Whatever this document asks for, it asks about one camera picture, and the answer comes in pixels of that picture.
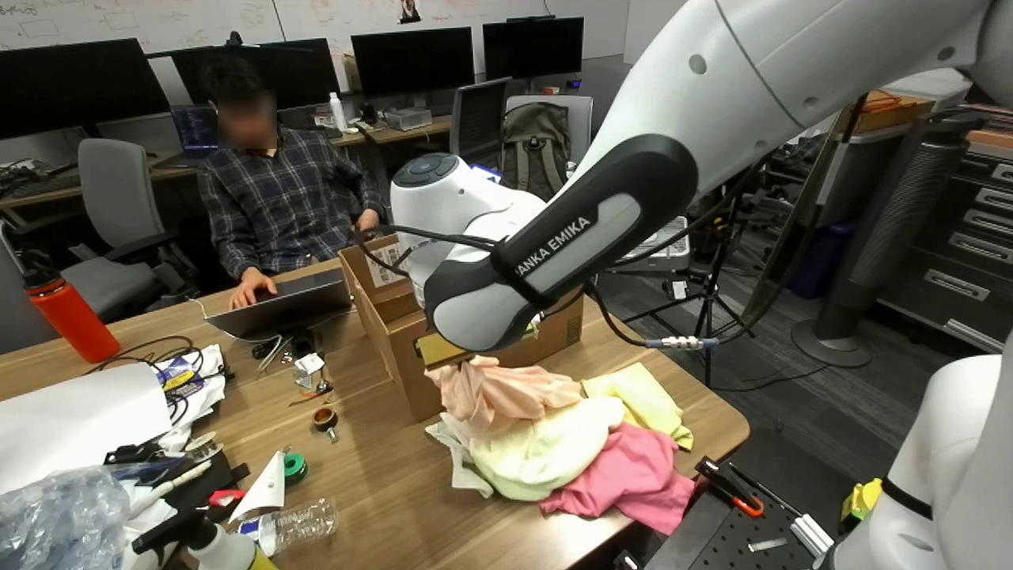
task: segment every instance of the man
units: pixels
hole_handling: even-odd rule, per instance
[[[274,96],[238,57],[206,67],[213,155],[200,168],[213,245],[238,288],[228,306],[275,294],[275,273],[337,255],[380,228],[380,180],[333,153],[325,133],[275,128]]]

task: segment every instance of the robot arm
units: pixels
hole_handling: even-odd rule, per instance
[[[989,77],[1010,93],[996,38],[1010,31],[1010,2],[689,0],[635,59],[548,207],[449,155],[414,159],[397,175],[397,226],[496,239],[474,250],[401,233],[429,319],[473,350],[509,344],[556,294],[646,239],[698,193],[896,77],[973,68],[992,49],[983,57],[995,67]]]

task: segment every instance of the chair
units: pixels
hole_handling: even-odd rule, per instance
[[[192,262],[163,226],[147,149],[123,138],[79,142],[84,199],[106,255],[67,265],[59,275],[79,288],[102,319],[139,313],[163,294],[189,294]]]
[[[460,86],[453,96],[449,153],[466,162],[501,162],[509,78]]]
[[[5,239],[5,220],[0,219],[0,354],[56,334],[30,304],[22,273],[26,269]]]
[[[530,103],[530,102],[548,102],[571,111],[571,162],[577,164],[582,153],[593,147],[594,133],[594,99],[593,96],[509,96],[506,111]]]

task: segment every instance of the cardboard box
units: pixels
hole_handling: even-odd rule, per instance
[[[405,400],[414,417],[434,417],[444,411],[441,388],[425,378],[429,364],[470,359],[444,334],[431,330],[420,306],[414,304],[414,292],[408,280],[376,285],[371,273],[371,258],[357,247],[342,250],[345,282],[356,294],[356,311],[366,326],[371,342],[376,344],[385,375],[401,383]],[[561,296],[556,306],[548,311],[540,326],[518,340],[517,344],[494,350],[506,368],[539,364],[548,354],[580,342],[582,330],[582,300],[571,294]]]

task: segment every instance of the plaid shirt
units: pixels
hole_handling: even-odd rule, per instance
[[[284,273],[337,255],[362,209],[380,212],[380,185],[333,153],[325,133],[279,129],[275,155],[213,153],[200,168],[213,245],[228,275]]]

